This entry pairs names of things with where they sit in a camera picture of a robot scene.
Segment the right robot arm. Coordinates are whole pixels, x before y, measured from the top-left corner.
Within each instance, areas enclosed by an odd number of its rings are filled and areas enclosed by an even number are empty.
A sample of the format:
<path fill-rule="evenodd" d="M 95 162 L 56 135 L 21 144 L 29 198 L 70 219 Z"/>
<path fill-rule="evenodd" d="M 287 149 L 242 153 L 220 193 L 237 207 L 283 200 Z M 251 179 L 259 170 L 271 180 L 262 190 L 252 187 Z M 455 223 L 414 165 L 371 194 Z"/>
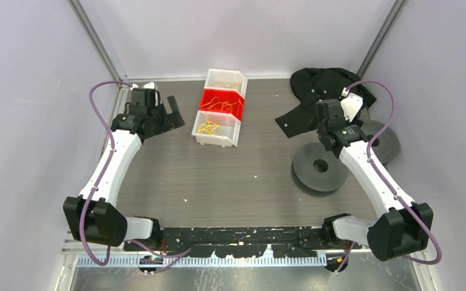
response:
<path fill-rule="evenodd" d="M 346 213 L 325 219 L 322 241 L 330 249 L 345 241 L 368 247 L 381 260 L 409 258 L 438 242 L 431 233 L 433 210 L 418 204 L 400 188 L 373 152 L 360 126 L 350 121 L 337 99 L 316 103 L 310 127 L 327 151 L 345 165 L 369 197 L 378 219 L 357 219 Z"/>

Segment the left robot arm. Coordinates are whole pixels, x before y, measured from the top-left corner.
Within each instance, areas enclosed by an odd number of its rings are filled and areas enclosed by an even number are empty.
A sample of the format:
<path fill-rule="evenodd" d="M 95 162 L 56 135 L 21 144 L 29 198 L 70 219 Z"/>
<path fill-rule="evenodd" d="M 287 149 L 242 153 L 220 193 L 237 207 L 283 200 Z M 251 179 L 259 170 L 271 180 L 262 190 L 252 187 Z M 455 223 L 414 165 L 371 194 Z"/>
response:
<path fill-rule="evenodd" d="M 124 112 L 112 120 L 105 153 L 77 197 L 67 197 L 63 211 L 76 240 L 117 247 L 138 239 L 148 251 L 161 246 L 160 223 L 145 216 L 124 216 L 117 208 L 121 184 L 146 139 L 185 125 L 175 96 L 163 100 L 157 89 L 132 89 Z"/>

